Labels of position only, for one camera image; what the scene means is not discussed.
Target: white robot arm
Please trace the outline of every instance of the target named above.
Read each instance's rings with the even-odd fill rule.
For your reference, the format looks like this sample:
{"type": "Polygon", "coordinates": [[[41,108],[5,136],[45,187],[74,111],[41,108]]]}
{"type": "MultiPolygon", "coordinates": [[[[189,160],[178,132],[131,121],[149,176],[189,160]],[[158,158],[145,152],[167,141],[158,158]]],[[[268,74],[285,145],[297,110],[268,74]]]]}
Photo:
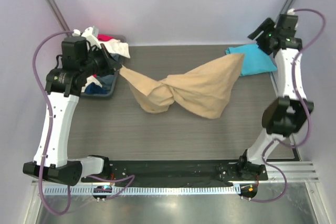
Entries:
{"type": "Polygon", "coordinates": [[[307,120],[306,112],[297,97],[309,113],[314,108],[313,102],[306,100],[302,87],[300,60],[298,53],[302,49],[302,41],[295,38],[298,16],[290,10],[281,14],[277,23],[267,18],[251,35],[256,39],[259,48],[268,55],[273,54],[278,71],[275,73],[278,98],[264,111],[261,125],[262,131],[256,142],[240,156],[237,163],[224,164],[220,167],[222,181],[267,180],[264,160],[276,146],[291,134],[297,133],[307,120]],[[293,86],[292,64],[295,60],[296,87],[293,86]]]}
{"type": "MultiPolygon", "coordinates": [[[[292,62],[296,54],[298,53],[297,49],[287,48],[287,49],[280,49],[276,56],[275,62],[278,68],[276,73],[276,83],[278,87],[278,96],[279,97],[288,97],[289,99],[298,101],[298,97],[294,92],[293,87],[293,80],[292,80],[292,62]]],[[[296,63],[296,82],[298,91],[301,94],[302,98],[306,98],[306,94],[304,93],[302,87],[302,80],[301,80],[301,68],[300,68],[300,59],[301,55],[299,56],[297,63],[296,63]]],[[[262,159],[262,152],[269,144],[269,142],[273,141],[275,138],[284,141],[287,137],[284,137],[281,134],[268,134],[266,129],[262,129],[260,135],[257,138],[257,141],[247,150],[247,160],[254,164],[261,165],[263,164],[262,159]]],[[[269,154],[277,147],[279,144],[278,141],[274,142],[271,148],[265,154],[265,159],[268,158],[269,154]]]]}
{"type": "MultiPolygon", "coordinates": [[[[78,103],[81,88],[86,79],[93,75],[114,74],[121,65],[110,57],[104,44],[89,48],[87,38],[73,36],[62,42],[62,68],[55,68],[47,75],[46,91],[53,110],[53,127],[45,155],[43,179],[59,184],[74,186],[81,178],[96,175],[109,179],[111,169],[109,159],[89,156],[68,159],[67,147],[71,120],[78,103]]],[[[49,113],[46,111],[39,147],[32,162],[25,163],[23,172],[38,177],[49,128],[49,113]]]]}

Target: tan towel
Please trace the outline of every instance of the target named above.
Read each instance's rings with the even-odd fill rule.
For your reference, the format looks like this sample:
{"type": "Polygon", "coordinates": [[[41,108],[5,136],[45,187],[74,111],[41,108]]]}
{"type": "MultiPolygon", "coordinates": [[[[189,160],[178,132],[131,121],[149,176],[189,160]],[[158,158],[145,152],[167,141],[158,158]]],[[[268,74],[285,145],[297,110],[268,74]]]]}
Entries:
{"type": "Polygon", "coordinates": [[[130,70],[120,69],[135,99],[144,111],[167,111],[176,101],[205,118],[219,118],[228,104],[231,89],[242,70],[244,54],[230,54],[212,60],[185,74],[172,74],[161,81],[130,70]]]}

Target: gray table surface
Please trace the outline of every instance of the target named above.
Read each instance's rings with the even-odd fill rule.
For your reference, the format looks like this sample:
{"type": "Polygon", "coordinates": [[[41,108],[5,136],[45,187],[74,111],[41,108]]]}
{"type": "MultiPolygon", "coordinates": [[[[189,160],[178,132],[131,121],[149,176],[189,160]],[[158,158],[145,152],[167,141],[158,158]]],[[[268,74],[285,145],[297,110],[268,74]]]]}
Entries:
{"type": "MultiPolygon", "coordinates": [[[[160,80],[221,57],[227,46],[131,47],[128,68],[160,80]]],[[[103,155],[114,160],[237,159],[261,130],[264,109],[275,98],[269,74],[240,77],[219,119],[204,119],[177,103],[148,114],[118,77],[110,100],[81,98],[72,119],[69,158],[103,155]]],[[[270,157],[293,158],[278,146],[270,157]]]]}

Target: lavender wall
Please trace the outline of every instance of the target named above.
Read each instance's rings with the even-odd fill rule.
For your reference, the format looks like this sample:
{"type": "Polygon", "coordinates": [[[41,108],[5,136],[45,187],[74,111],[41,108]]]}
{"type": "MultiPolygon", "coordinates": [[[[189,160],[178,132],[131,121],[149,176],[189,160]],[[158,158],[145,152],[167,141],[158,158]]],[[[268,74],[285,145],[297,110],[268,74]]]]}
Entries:
{"type": "MultiPolygon", "coordinates": [[[[303,87],[315,103],[311,139],[300,151],[313,161],[327,196],[329,213],[336,211],[336,5],[335,0],[296,0],[294,8],[314,8],[325,14],[327,27],[320,39],[302,56],[303,87]]],[[[299,12],[297,35],[307,43],[318,32],[318,16],[299,12]]]]}
{"type": "Polygon", "coordinates": [[[239,44],[285,0],[56,0],[71,29],[95,25],[132,45],[239,44]]]}
{"type": "MultiPolygon", "coordinates": [[[[22,223],[31,178],[22,173],[38,146],[45,102],[32,72],[32,56],[40,41],[60,31],[45,0],[0,0],[1,71],[0,195],[1,223],[22,223]]],[[[43,79],[55,66],[60,39],[46,45],[38,60],[43,79]]]]}

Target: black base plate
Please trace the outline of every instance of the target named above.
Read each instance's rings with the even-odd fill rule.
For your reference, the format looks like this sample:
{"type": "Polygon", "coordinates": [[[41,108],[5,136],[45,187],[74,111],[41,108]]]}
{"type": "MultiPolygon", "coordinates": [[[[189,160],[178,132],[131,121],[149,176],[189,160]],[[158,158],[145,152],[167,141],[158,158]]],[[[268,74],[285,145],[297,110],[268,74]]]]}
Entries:
{"type": "Polygon", "coordinates": [[[200,161],[111,161],[115,179],[134,174],[132,187],[225,187],[232,183],[223,181],[221,166],[227,164],[225,160],[200,161]]]}

